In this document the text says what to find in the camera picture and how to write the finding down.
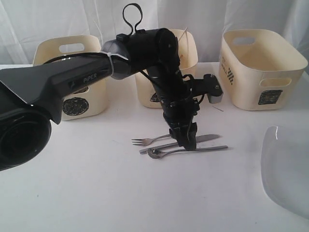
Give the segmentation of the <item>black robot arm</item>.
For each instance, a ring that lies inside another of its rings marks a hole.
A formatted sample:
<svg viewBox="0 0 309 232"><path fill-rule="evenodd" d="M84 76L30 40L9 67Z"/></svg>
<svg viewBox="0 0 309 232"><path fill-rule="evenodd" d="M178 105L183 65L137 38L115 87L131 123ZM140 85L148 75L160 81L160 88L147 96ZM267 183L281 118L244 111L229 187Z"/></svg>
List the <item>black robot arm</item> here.
<svg viewBox="0 0 309 232"><path fill-rule="evenodd" d="M56 58L45 64L0 72L0 168L30 161L59 124L68 95L106 77L122 80L142 73L154 86L163 117L179 146L196 148L199 110L192 82L180 71L178 40L166 28L118 34L97 53Z"/></svg>

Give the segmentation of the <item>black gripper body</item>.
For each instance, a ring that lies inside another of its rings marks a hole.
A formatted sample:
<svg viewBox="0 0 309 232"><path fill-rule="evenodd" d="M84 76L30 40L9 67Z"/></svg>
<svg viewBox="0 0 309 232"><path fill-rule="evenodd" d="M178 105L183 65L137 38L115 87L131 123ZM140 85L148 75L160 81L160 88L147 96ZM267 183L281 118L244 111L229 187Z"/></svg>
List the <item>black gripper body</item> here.
<svg viewBox="0 0 309 232"><path fill-rule="evenodd" d="M200 110L197 98L162 101L163 117L172 131L189 132L193 118Z"/></svg>

